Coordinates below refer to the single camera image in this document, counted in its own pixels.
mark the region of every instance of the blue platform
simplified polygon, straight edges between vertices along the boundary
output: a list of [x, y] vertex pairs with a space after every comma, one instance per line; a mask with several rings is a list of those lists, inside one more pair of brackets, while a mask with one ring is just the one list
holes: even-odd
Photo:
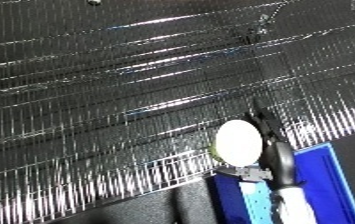
[[[317, 222], [355, 224], [355, 201], [332, 146], [314, 146], [296, 153], [295, 158], [297, 178], [305, 182]], [[264, 182], [240, 183], [223, 175], [215, 181], [227, 224], [272, 224], [270, 191]]]

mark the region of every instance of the blue tray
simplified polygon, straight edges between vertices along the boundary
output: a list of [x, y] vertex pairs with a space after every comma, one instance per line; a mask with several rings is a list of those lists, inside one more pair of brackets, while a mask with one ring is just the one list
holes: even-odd
[[[319, 224], [355, 224], [355, 201], [330, 144], [296, 153], [298, 179]], [[227, 224], [272, 224], [269, 189], [264, 182], [239, 183], [217, 175]]]

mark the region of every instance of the white ball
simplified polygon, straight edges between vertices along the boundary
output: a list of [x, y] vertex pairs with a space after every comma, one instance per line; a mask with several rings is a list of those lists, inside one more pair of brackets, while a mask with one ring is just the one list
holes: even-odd
[[217, 154], [232, 166], [245, 167], [256, 163], [262, 147], [259, 131], [247, 121], [228, 121], [216, 134]]

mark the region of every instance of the metal rack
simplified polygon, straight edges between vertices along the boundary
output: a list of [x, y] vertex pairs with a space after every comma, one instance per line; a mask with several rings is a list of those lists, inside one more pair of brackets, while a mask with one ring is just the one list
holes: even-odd
[[0, 0], [0, 223], [186, 184], [265, 96], [297, 148], [355, 133], [348, 0]]

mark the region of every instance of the metal wire grid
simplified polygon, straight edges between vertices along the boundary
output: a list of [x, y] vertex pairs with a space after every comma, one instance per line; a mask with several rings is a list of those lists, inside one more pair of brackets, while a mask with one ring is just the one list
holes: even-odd
[[201, 177], [253, 96], [295, 148], [355, 133], [352, 3], [0, 1], [0, 223]]

